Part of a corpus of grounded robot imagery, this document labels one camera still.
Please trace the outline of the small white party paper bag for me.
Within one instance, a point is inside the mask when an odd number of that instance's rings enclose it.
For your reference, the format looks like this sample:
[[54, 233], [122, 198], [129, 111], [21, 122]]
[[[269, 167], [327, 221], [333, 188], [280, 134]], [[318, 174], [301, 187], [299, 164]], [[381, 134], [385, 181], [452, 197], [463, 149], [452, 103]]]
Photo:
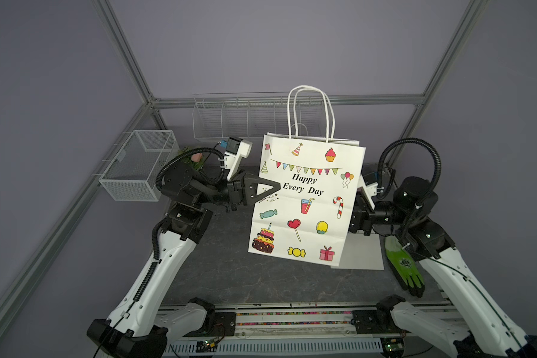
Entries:
[[287, 99], [302, 92], [322, 97], [325, 135], [264, 136], [259, 176], [281, 188], [254, 206], [249, 253], [338, 266], [365, 148], [358, 141], [336, 138], [334, 109], [324, 91], [300, 85]]

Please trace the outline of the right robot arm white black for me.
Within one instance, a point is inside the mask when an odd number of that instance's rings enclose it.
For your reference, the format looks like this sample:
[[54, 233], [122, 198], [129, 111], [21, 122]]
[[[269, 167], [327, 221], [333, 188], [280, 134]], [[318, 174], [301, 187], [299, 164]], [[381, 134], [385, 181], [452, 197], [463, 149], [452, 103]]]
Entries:
[[[430, 180], [406, 178], [387, 201], [393, 183], [385, 183], [383, 173], [394, 176], [395, 170], [386, 166], [386, 158], [406, 144], [420, 146], [430, 154], [433, 176]], [[510, 319], [468, 268], [452, 238], [429, 218], [438, 201], [435, 188], [441, 173], [441, 158], [427, 141], [404, 138], [389, 144], [377, 164], [375, 192], [362, 189], [357, 194], [348, 230], [369, 235], [379, 225], [394, 229], [384, 237], [385, 253], [401, 256], [411, 267], [421, 266], [442, 288], [466, 326], [449, 324], [398, 295], [377, 304], [377, 320], [381, 324], [392, 322], [449, 357], [537, 357], [537, 336], [526, 334]]]

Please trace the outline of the large white party paper bag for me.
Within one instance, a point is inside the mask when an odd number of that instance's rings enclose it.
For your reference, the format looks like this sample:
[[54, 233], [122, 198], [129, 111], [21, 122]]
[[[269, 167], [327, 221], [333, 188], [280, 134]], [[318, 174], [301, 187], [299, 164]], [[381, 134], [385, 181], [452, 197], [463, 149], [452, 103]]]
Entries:
[[333, 269], [383, 271], [383, 252], [380, 236], [349, 233], [340, 257], [340, 264]]

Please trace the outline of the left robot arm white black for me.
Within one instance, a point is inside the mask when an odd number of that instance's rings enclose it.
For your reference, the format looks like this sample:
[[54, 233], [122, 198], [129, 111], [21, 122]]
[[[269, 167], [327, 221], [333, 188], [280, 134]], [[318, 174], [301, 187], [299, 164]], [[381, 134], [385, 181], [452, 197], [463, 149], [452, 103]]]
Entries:
[[204, 236], [213, 213], [206, 204], [235, 210], [276, 193], [280, 184], [239, 168], [252, 144], [230, 138], [223, 152], [197, 148], [168, 161], [155, 178], [170, 198], [164, 217], [153, 227], [152, 254], [125, 298], [106, 319], [94, 320], [87, 336], [109, 357], [162, 357], [169, 340], [216, 332], [215, 307], [194, 298], [155, 322], [165, 295], [186, 259]]

